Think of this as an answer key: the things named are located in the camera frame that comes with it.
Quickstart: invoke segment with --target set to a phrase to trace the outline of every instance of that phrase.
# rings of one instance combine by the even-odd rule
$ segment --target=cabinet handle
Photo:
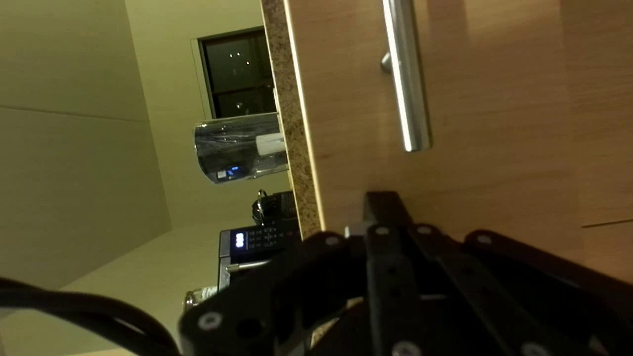
[[[413,0],[382,0],[382,7],[389,52],[380,65],[394,78],[404,149],[423,151],[431,147],[431,136]]]

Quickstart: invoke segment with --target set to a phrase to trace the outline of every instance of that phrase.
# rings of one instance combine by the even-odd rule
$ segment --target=wall
[[[126,0],[172,226],[250,216],[260,188],[290,189],[287,174],[214,186],[200,170],[194,124],[204,120],[192,40],[263,23],[258,0]]]
[[[218,233],[250,223],[250,219],[228,220],[175,229],[63,289],[111,296],[136,305],[157,318],[178,340],[177,323],[185,292],[216,285]],[[0,321],[0,330],[7,356],[62,356],[116,347],[36,312],[12,314]]]
[[[0,2],[0,151],[0,276],[60,288],[170,229],[123,0]]]

